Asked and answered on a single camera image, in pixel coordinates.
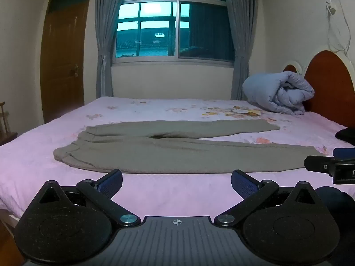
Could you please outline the grey curtain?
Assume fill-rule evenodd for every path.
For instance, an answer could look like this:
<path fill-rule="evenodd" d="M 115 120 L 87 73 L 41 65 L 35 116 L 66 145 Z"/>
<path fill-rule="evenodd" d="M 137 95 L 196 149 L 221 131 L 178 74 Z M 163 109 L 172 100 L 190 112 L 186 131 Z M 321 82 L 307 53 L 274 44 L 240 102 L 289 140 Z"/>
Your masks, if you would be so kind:
<path fill-rule="evenodd" d="M 112 52 L 117 32 L 118 12 L 123 0 L 95 0 L 97 41 L 96 97 L 112 97 Z"/>
<path fill-rule="evenodd" d="M 226 5 L 235 49 L 231 99 L 244 100 L 243 83 L 250 74 L 258 0 L 226 0 Z"/>

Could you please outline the brown wooden door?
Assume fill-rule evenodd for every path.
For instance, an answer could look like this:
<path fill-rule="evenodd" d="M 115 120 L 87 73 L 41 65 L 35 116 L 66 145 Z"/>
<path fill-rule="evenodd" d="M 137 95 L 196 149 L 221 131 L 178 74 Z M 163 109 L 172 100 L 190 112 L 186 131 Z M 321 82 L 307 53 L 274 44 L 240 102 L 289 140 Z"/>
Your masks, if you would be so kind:
<path fill-rule="evenodd" d="M 49 0 L 40 55 L 45 123 L 84 105 L 84 40 L 90 0 Z"/>

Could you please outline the aluminium frame window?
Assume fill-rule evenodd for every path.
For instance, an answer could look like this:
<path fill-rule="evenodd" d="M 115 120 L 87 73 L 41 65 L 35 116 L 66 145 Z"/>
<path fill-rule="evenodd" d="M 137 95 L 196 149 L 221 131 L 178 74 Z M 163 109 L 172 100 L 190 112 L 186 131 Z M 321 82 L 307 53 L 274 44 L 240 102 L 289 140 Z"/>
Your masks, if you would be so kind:
<path fill-rule="evenodd" d="M 123 0 L 114 58 L 234 60 L 226 0 Z"/>

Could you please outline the grey knit pants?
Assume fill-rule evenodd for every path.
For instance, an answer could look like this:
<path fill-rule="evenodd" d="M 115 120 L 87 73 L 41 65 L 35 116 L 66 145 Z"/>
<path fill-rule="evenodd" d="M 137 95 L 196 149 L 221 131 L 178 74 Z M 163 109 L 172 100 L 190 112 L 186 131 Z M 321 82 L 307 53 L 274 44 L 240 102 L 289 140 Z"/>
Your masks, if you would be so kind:
<path fill-rule="evenodd" d="M 87 127 L 53 156 L 74 168 L 130 174 L 281 172 L 303 168 L 307 156 L 319 156 L 314 147 L 219 141 L 278 129 L 262 119 L 103 124 Z"/>

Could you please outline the red cream headboard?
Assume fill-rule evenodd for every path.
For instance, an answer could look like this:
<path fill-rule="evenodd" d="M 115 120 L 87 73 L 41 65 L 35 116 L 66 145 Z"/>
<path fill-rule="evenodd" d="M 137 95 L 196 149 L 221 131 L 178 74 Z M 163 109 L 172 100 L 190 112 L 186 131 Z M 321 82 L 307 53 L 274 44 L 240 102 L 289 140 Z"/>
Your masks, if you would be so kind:
<path fill-rule="evenodd" d="M 354 66 L 345 54 L 322 47 L 310 56 L 305 68 L 289 61 L 284 70 L 299 74 L 315 90 L 314 97 L 303 103 L 307 112 L 354 127 Z"/>

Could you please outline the grey left curtain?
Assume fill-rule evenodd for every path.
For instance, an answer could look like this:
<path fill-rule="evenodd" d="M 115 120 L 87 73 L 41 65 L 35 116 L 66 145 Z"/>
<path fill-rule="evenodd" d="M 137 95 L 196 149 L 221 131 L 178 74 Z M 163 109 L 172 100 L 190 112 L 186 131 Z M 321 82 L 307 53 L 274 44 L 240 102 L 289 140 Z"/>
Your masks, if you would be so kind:
<path fill-rule="evenodd" d="M 97 41 L 96 97 L 112 97 L 112 52 L 117 32 L 118 12 L 123 0 L 95 0 Z"/>

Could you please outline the rolled light blue duvet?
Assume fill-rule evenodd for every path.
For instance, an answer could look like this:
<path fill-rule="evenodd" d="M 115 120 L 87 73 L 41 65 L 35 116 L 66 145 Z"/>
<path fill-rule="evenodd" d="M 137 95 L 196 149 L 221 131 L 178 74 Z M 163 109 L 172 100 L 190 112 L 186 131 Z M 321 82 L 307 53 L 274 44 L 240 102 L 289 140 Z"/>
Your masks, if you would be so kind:
<path fill-rule="evenodd" d="M 303 103 L 315 95 L 310 83 L 298 73 L 261 73 L 243 83 L 247 101 L 266 111 L 287 115 L 305 113 Z"/>

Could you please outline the wooden chair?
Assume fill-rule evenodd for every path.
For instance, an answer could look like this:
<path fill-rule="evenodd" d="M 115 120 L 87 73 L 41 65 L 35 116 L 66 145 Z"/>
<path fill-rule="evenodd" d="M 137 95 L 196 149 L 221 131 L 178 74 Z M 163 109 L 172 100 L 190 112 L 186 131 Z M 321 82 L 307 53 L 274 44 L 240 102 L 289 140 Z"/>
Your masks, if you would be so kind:
<path fill-rule="evenodd" d="M 4 111 L 5 102 L 0 103 L 1 107 L 1 138 L 0 138 L 0 146 L 5 145 L 18 137 L 16 132 L 10 131 L 7 123 L 7 119 Z"/>

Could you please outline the grey right curtain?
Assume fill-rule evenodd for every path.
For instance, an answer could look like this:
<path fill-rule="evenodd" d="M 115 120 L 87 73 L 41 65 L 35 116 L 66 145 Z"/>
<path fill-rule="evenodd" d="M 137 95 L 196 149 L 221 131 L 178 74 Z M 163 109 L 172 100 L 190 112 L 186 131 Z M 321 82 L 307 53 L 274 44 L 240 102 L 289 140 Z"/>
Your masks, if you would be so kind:
<path fill-rule="evenodd" d="M 244 100 L 243 83 L 250 74 L 258 0 L 226 0 L 226 5 L 235 49 L 231 99 Z"/>

